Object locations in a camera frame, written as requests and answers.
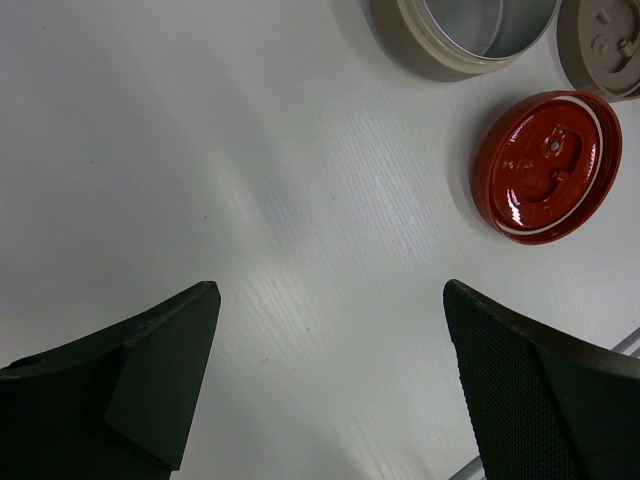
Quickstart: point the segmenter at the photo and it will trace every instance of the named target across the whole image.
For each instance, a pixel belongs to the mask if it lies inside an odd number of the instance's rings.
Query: black object
[[[455,280],[444,308],[488,480],[640,478],[640,361]]]
[[[168,479],[216,329],[203,282],[151,310],[0,370],[0,475]]]

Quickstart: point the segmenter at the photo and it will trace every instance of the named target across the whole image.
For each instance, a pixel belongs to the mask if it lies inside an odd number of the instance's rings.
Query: red lid
[[[473,172],[485,219],[512,240],[538,245],[568,235],[595,212],[622,156],[618,119],[582,92],[530,97],[487,135]]]

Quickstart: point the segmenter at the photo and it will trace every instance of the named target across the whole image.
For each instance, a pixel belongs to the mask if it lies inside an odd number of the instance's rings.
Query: beige lid
[[[558,51],[577,90],[610,101],[640,96],[640,0],[564,0]]]

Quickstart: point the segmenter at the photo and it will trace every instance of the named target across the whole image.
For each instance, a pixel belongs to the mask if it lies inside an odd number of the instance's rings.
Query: white tabletop
[[[569,88],[550,31],[423,80],[357,0],[0,6],[0,361],[199,280],[223,306],[186,479],[447,479],[477,455],[441,305],[456,277],[611,347],[640,324],[638,102],[596,215],[501,238],[470,200],[490,123]]]

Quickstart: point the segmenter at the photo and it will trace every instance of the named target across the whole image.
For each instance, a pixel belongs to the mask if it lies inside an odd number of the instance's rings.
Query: round container
[[[549,26],[557,0],[371,0],[393,55],[438,80],[461,80],[512,63]]]
[[[577,90],[611,102],[640,96],[640,0],[564,0],[558,53]]]
[[[485,138],[473,197],[511,240],[552,242],[596,211],[621,157],[622,131],[607,102],[587,92],[542,93],[512,107]]]

